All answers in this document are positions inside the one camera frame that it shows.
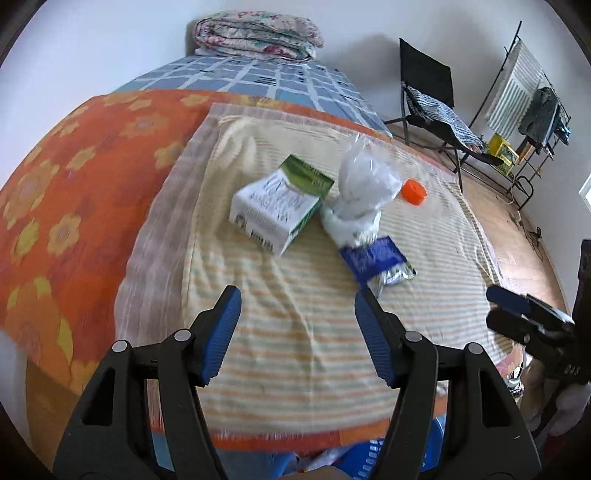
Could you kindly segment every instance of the person's hand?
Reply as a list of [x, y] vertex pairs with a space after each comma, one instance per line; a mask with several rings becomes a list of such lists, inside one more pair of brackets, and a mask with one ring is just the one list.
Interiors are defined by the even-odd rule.
[[[544, 375], [544, 365], [533, 359], [521, 375], [524, 393], [519, 409], [529, 431], [539, 425], [544, 407], [558, 387], [557, 380], [548, 380]], [[583, 412], [591, 397], [591, 384], [572, 384], [564, 389], [556, 399], [556, 414], [537, 443], [543, 443], [548, 435], [559, 436], [568, 432], [583, 417]]]

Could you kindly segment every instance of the dark cloth on rack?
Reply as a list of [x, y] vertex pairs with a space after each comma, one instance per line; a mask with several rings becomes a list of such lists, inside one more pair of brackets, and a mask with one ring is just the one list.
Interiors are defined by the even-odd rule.
[[534, 97], [527, 109], [519, 133], [530, 139], [535, 152], [540, 153], [548, 146], [552, 134], [560, 120], [560, 105], [558, 97], [550, 87], [543, 87], [534, 93]]
[[560, 119], [558, 120], [558, 125], [556, 126], [554, 133], [563, 144], [569, 144], [569, 138], [572, 130], [567, 126], [562, 115], [560, 115]]

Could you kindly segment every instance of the checkered cloth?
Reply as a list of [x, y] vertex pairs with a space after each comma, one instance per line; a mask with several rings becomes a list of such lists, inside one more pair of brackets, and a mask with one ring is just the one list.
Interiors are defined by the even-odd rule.
[[482, 151], [483, 145], [480, 139], [468, 128], [456, 113], [445, 103], [436, 98], [429, 97], [417, 89], [407, 86], [407, 103], [410, 112], [418, 115], [425, 120], [427, 124], [433, 121], [448, 124], [453, 131], [456, 139], [470, 150], [478, 149]]
[[145, 73], [117, 91], [158, 89], [206, 90], [267, 97], [309, 106], [392, 136], [347, 76], [318, 61], [306, 65], [285, 65], [244, 57], [190, 55]]

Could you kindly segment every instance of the blue gripper pad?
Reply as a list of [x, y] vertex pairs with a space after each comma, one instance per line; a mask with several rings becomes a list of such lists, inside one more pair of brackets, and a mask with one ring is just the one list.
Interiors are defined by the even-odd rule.
[[[236, 322], [242, 310], [240, 290], [236, 287], [227, 288], [232, 289], [230, 298], [220, 307], [219, 319], [203, 351], [203, 368], [200, 376], [204, 385], [207, 385], [220, 371], [223, 358], [228, 350], [228, 345], [236, 328]], [[218, 307], [216, 304], [213, 309], [214, 312], [217, 311]]]
[[359, 291], [355, 295], [355, 317], [368, 347], [376, 373], [392, 387], [396, 378], [392, 368], [392, 349], [379, 326], [371, 306]]

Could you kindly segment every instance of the blue snack package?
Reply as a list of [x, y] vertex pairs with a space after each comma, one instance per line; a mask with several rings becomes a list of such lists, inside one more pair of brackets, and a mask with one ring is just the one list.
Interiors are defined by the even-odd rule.
[[413, 278], [417, 272], [388, 236], [368, 247], [343, 247], [339, 250], [361, 288], [369, 287], [378, 297], [388, 285]]

